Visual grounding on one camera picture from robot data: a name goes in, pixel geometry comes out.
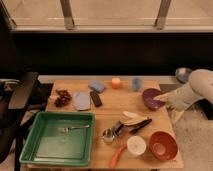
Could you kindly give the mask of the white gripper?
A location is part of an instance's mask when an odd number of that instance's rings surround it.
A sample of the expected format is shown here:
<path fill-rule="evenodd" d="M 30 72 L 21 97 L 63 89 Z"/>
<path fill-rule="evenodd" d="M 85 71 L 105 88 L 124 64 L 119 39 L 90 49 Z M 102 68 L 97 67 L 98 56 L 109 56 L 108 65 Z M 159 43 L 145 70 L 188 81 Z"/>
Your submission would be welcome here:
<path fill-rule="evenodd" d="M 172 123 L 176 123 L 183 115 L 183 111 L 187 110 L 192 104 L 200 99 L 189 84 L 169 92 L 154 97 L 154 100 L 168 102 L 170 108 L 174 109 L 172 112 Z"/>

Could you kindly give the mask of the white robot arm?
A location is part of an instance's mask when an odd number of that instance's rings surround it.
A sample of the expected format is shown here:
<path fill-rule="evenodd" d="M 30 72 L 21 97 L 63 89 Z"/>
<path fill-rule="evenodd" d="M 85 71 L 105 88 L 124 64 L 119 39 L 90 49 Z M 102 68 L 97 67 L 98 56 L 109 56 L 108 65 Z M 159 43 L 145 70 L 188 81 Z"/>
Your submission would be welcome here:
<path fill-rule="evenodd" d="M 191 105 L 202 99 L 213 104 L 213 71 L 207 69 L 192 71 L 188 81 L 181 87 L 155 97 L 155 100 L 165 102 L 172 110 L 170 118 L 173 123 L 176 123 Z"/>

